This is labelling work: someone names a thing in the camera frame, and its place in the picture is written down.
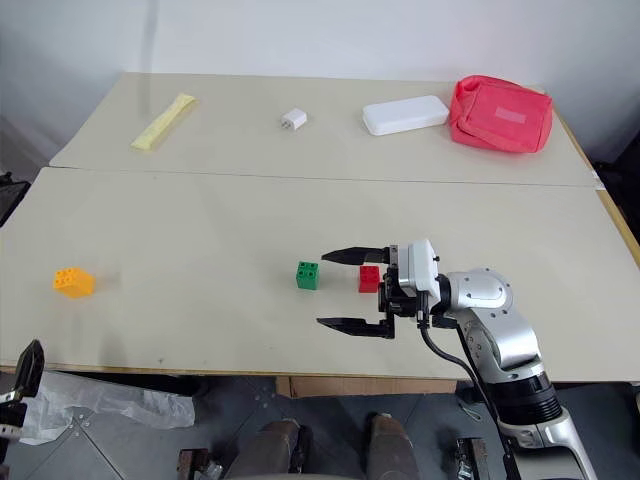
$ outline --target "table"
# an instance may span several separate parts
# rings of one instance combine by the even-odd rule
[[[377,181],[593,186],[554,114],[544,150],[514,155],[453,143],[447,126],[373,137],[362,107],[419,95],[449,104],[452,83],[124,74],[52,160],[93,170],[217,173]],[[180,93],[198,100],[152,153],[129,147]],[[293,107],[309,115],[280,128]]]
[[[554,381],[639,379],[640,273],[590,187],[45,168],[0,234],[3,365],[37,336],[66,368],[462,378],[409,320],[394,341],[315,322],[379,318],[357,269],[322,262],[318,291],[295,286],[298,260],[429,237],[443,272],[509,278]],[[72,265],[94,295],[51,289]]]

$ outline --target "plastic bag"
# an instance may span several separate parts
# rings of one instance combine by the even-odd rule
[[[451,138],[473,147],[537,152],[551,131],[551,97],[499,78],[460,80],[451,99]]]
[[[195,421],[191,397],[44,372],[38,395],[25,398],[27,415],[20,441],[39,445],[58,438],[71,424],[71,407],[95,413],[119,413],[153,428],[190,427]]]

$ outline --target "green lego block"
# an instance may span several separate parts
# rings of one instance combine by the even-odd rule
[[[318,264],[311,262],[298,262],[296,282],[298,282],[298,288],[304,288],[305,290],[317,290]]]

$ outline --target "red lego block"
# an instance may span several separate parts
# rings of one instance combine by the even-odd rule
[[[369,265],[360,266],[360,293],[378,293],[378,283],[380,283],[380,270],[378,267]]]

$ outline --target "yellow lego block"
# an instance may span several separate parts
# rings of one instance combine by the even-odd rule
[[[53,289],[71,298],[91,295],[94,284],[93,276],[78,267],[58,270],[53,278]]]

